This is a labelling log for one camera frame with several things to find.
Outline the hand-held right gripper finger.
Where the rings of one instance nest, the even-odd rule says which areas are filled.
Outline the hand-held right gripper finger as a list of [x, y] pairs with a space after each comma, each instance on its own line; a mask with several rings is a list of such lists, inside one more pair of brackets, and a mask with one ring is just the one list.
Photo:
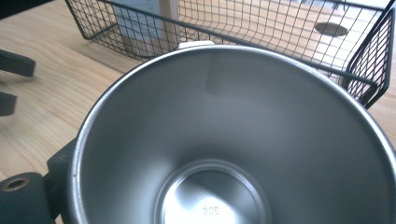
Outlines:
[[46, 192], [53, 218], [70, 218], [67, 181], [76, 142], [77, 139], [71, 140], [47, 161], [49, 172], [46, 174]]

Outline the white mug with steel interior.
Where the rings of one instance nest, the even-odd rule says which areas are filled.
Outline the white mug with steel interior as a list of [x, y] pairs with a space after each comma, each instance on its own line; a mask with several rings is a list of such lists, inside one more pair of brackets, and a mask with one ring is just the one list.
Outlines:
[[95, 103], [68, 205], [75, 224], [396, 224], [396, 153], [364, 107], [305, 64], [184, 48]]

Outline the black wire mesh basket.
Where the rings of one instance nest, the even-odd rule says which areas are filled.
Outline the black wire mesh basket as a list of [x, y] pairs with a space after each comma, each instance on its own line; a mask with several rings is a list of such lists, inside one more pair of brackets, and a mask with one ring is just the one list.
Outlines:
[[[371, 107], [388, 89], [395, 0], [177, 0], [178, 46], [211, 42], [267, 49], [319, 70]], [[81, 35], [125, 56], [112, 0], [65, 0]]]

